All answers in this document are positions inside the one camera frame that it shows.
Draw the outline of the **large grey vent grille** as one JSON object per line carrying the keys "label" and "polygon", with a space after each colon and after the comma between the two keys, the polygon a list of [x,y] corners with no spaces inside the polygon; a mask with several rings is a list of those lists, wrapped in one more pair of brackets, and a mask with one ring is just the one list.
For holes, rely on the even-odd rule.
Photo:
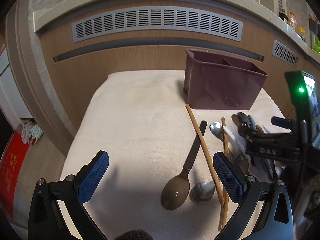
{"label": "large grey vent grille", "polygon": [[73,42],[139,30],[179,30],[241,41],[243,22],[215,12],[175,6],[142,6],[96,14],[71,24]]}

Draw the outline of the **red door mat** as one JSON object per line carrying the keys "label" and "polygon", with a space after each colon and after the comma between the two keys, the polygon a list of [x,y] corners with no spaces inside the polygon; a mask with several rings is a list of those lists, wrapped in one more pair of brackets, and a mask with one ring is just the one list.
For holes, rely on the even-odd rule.
{"label": "red door mat", "polygon": [[24,144],[21,134],[15,132],[1,158],[1,207],[13,218],[14,194],[18,175],[29,144]]}

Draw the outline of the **wooden chopstick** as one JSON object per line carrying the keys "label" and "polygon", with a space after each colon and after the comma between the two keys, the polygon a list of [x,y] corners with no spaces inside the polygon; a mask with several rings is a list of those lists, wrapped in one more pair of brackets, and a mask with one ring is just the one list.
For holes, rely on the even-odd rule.
{"label": "wooden chopstick", "polygon": [[[222,142],[223,142],[223,153],[225,155],[226,158],[229,157],[229,145],[228,145],[228,139],[227,139],[227,134],[224,131],[224,129],[222,128]],[[222,230],[225,225],[227,224],[227,216],[228,216],[228,205],[229,205],[229,195],[227,192],[227,177],[226,177],[226,173],[223,174],[223,180],[222,184],[223,184],[223,189],[222,189],[222,193],[223,193],[223,197],[224,197],[224,202],[223,202],[223,208],[221,211],[221,216],[220,216],[220,224],[219,224],[219,230]]]}
{"label": "wooden chopstick", "polygon": [[215,184],[215,187],[216,187],[216,192],[217,192],[217,196],[218,196],[220,205],[221,205],[221,207],[223,207],[224,202],[225,202],[224,201],[224,197],[223,197],[223,192],[222,192],[222,189],[221,189],[221,186],[220,186],[220,182],[219,182],[218,176],[217,176],[216,172],[214,171],[213,161],[211,159],[207,144],[206,144],[206,142],[204,140],[202,132],[201,132],[201,130],[200,130],[198,124],[197,124],[196,118],[195,118],[190,106],[188,104],[186,104],[185,107],[186,107],[187,112],[189,114],[191,123],[193,124],[193,127],[195,129],[195,132],[199,136],[199,139],[200,139],[200,142],[201,142],[201,147],[202,147],[202,150],[203,150],[203,153],[204,153],[204,157],[206,159],[210,175],[211,175],[212,180],[213,180],[213,182]]}

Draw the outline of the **white plastic spoon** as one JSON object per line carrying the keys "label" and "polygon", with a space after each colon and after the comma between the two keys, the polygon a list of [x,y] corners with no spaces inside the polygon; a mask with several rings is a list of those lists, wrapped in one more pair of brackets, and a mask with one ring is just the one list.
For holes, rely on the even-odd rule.
{"label": "white plastic spoon", "polygon": [[241,141],[234,135],[234,133],[227,127],[227,126],[222,126],[223,131],[227,134],[228,138],[230,139],[231,143],[234,143],[237,145],[237,147],[239,148],[239,150],[245,154],[246,153],[246,149],[244,147],[244,145],[241,143]]}

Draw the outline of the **steel spoon white knob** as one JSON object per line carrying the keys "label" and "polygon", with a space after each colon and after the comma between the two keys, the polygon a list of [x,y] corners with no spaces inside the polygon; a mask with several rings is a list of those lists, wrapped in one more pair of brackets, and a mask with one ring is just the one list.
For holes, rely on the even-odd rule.
{"label": "steel spoon white knob", "polygon": [[224,132],[222,125],[219,122],[212,122],[209,126],[211,133],[223,143],[227,141],[227,134]]}

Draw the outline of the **maroon plastic utensil holder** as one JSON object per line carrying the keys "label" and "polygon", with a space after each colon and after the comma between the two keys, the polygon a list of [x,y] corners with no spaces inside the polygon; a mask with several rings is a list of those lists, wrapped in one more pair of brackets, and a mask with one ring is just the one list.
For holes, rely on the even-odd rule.
{"label": "maroon plastic utensil holder", "polygon": [[238,56],[193,48],[185,53],[183,92],[192,109],[251,109],[266,81],[266,72]]}

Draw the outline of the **wooden cabinet front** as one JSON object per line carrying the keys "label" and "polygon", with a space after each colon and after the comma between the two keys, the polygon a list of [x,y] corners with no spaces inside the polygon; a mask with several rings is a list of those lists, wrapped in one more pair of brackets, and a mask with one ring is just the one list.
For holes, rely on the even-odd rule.
{"label": "wooden cabinet front", "polygon": [[[113,9],[132,11],[144,5],[176,5],[231,17],[243,23],[241,40],[188,30],[129,29],[74,42],[73,22]],[[284,73],[296,68],[319,78],[319,61],[303,53],[282,31],[252,14],[220,3],[149,0],[94,5],[53,21],[40,29],[38,35],[49,76],[75,128],[80,127],[93,94],[110,74],[133,70],[183,70],[187,48],[224,51],[253,62],[267,73],[264,90],[285,116],[292,116],[293,108]],[[274,41],[281,42],[298,57],[295,67],[272,55]]]}

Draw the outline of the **yellow lid jar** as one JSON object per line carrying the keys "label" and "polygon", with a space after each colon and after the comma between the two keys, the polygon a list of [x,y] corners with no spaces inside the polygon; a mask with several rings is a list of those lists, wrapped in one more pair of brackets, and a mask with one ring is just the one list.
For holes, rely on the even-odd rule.
{"label": "yellow lid jar", "polygon": [[296,33],[303,41],[305,41],[306,32],[302,27],[296,26]]}

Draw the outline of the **orange drink bottle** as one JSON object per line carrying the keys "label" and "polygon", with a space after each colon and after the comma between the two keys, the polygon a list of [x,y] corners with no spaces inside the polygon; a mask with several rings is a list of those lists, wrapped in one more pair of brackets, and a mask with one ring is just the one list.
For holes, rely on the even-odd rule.
{"label": "orange drink bottle", "polygon": [[296,21],[296,17],[295,17],[294,12],[292,12],[292,11],[289,12],[287,23],[293,30],[296,29],[297,21]]}

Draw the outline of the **small grey vent grille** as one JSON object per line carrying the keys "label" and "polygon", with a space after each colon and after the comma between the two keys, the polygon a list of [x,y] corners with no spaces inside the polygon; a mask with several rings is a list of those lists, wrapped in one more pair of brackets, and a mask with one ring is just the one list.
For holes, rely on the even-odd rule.
{"label": "small grey vent grille", "polygon": [[298,56],[278,40],[274,40],[272,56],[280,59],[281,61],[284,61],[285,63],[293,67],[297,66]]}

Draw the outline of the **dark soy sauce bottle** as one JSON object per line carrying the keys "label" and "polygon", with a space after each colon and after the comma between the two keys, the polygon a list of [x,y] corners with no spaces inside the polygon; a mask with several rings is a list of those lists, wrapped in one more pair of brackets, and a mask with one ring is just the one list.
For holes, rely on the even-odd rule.
{"label": "dark soy sauce bottle", "polygon": [[288,23],[288,16],[286,15],[285,9],[281,8],[279,11],[279,17],[285,22]]}

